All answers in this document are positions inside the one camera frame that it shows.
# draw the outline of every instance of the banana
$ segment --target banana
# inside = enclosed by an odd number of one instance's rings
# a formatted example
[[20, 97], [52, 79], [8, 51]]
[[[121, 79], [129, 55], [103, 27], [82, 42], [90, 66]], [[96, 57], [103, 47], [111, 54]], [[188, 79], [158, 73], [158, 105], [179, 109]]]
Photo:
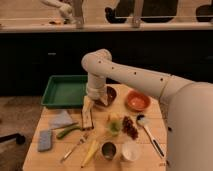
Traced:
[[83, 168], [89, 161], [92, 159], [92, 157], [95, 155], [96, 151], [99, 149], [100, 143], [97, 140], [93, 140], [89, 150], [87, 152], [87, 155], [85, 156], [83, 163], [81, 165], [81, 168]]

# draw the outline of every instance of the cup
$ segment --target cup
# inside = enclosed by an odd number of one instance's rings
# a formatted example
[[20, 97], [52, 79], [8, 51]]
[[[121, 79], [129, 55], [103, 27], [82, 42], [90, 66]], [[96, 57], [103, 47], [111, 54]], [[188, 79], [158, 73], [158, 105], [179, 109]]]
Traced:
[[127, 141], [121, 147], [121, 159], [127, 162], [134, 162], [141, 156], [141, 147], [134, 141]]
[[102, 154], [105, 159], [112, 160], [116, 154], [116, 146], [112, 142], [106, 142], [102, 146]]

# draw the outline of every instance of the grapes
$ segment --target grapes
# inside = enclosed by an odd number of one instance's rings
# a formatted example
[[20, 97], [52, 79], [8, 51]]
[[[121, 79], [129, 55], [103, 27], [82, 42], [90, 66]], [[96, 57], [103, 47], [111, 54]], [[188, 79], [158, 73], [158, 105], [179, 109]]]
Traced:
[[123, 129], [122, 131], [130, 136], [133, 140], [138, 138], [138, 131], [133, 125], [133, 121], [129, 116], [125, 116], [123, 119]]

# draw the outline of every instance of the white cup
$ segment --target white cup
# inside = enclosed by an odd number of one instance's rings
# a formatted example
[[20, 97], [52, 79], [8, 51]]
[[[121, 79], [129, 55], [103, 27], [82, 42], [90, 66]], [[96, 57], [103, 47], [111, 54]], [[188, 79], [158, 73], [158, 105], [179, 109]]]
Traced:
[[122, 160], [134, 162], [141, 156], [141, 146], [134, 141], [127, 141], [121, 147]]

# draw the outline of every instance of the orange bowl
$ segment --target orange bowl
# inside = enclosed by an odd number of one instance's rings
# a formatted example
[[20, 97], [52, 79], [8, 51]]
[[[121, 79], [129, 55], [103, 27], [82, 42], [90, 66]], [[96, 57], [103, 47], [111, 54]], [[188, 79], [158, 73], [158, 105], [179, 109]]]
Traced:
[[131, 90], [126, 97], [126, 105], [135, 111], [143, 111], [150, 105], [150, 98], [138, 91]]

